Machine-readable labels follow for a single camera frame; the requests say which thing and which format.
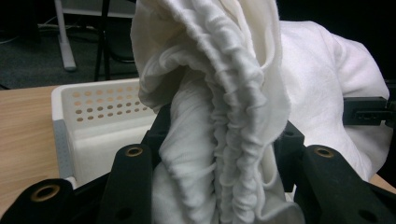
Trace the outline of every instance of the black chair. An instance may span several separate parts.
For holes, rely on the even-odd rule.
[[[129,1],[135,3],[135,0],[113,0]],[[108,9],[110,0],[104,0],[102,4],[102,15],[98,26],[99,43],[96,56],[96,66],[94,72],[94,81],[99,80],[100,68],[103,61],[105,66],[105,80],[111,79],[110,58],[119,63],[134,63],[134,54],[130,38],[132,19],[110,18]],[[123,73],[114,73],[113,75],[131,74],[131,77],[138,77],[137,71],[132,67],[131,70]]]

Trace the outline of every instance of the white fabric pile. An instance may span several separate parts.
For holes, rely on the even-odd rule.
[[[304,223],[273,153],[288,119],[364,179],[385,161],[387,128],[341,121],[343,96],[389,97],[369,52],[313,22],[279,21],[274,0],[139,0],[131,38],[140,100],[172,103],[155,223]]]

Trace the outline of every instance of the gray carpet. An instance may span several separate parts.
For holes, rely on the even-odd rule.
[[[68,30],[77,71],[64,70],[57,31],[42,32],[41,43],[16,38],[0,45],[0,90],[92,82],[98,35],[89,30]],[[132,77],[117,73],[134,72],[132,63],[110,61],[112,79]],[[99,80],[104,80],[103,64]]]

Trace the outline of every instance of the cloth fold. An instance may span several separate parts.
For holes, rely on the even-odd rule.
[[[141,102],[172,103],[155,223],[304,223],[273,151],[288,119],[306,145],[341,151],[364,179],[384,162],[388,130],[360,150],[368,133],[340,120],[344,95],[388,97],[369,52],[313,22],[279,21],[275,1],[137,1],[131,38]],[[355,84],[366,76],[377,91]]]

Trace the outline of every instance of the table surface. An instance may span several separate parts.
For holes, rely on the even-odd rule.
[[[25,189],[59,177],[50,102],[55,88],[0,91],[0,217]],[[378,175],[371,182],[396,193]]]

